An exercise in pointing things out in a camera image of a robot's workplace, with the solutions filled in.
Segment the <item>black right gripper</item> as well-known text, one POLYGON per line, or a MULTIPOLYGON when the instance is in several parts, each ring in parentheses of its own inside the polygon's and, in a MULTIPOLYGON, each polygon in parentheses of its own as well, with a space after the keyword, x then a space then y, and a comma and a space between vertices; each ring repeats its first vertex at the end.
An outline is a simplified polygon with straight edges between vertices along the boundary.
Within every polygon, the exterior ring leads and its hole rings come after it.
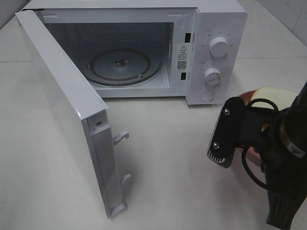
POLYGON ((267 224, 288 230, 307 197, 307 109, 282 110, 264 136, 259 153, 265 182, 249 169, 246 151, 242 152, 242 164, 250 178, 267 191, 267 224))

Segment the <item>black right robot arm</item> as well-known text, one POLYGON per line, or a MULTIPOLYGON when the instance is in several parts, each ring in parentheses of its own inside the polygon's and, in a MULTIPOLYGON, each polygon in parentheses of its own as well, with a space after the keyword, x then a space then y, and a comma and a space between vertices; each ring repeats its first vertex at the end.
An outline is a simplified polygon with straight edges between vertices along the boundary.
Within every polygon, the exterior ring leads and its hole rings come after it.
POLYGON ((266 223, 280 230, 291 228, 292 220, 307 197, 307 88, 304 86, 292 105, 280 112, 267 128, 270 147, 260 151, 261 182, 241 155, 249 177, 268 194, 266 223))

